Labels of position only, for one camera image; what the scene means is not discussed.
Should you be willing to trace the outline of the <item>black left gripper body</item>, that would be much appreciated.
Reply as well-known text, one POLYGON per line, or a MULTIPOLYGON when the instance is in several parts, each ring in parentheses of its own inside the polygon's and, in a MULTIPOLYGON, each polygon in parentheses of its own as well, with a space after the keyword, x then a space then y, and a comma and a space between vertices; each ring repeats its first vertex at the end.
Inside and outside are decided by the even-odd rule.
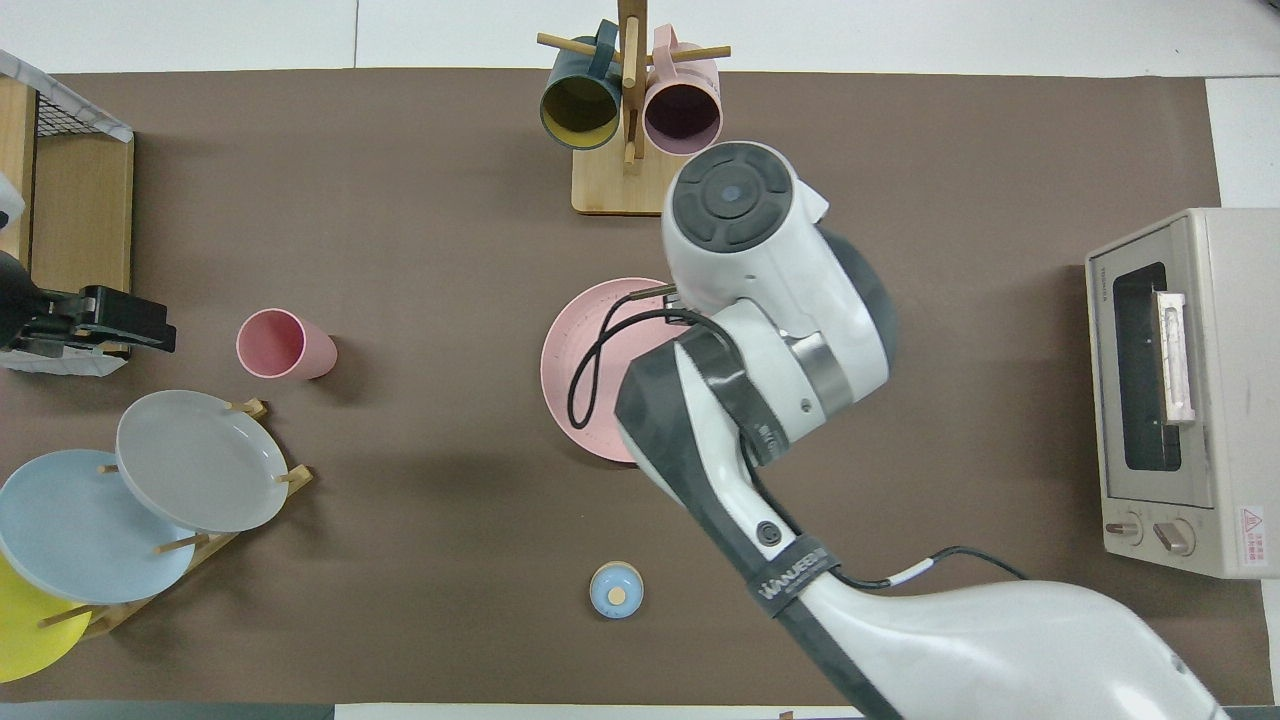
POLYGON ((166 323, 166 306, 118 290, 8 291, 9 350, 92 350, 101 345, 157 348, 164 333, 177 333, 175 327, 166 323))

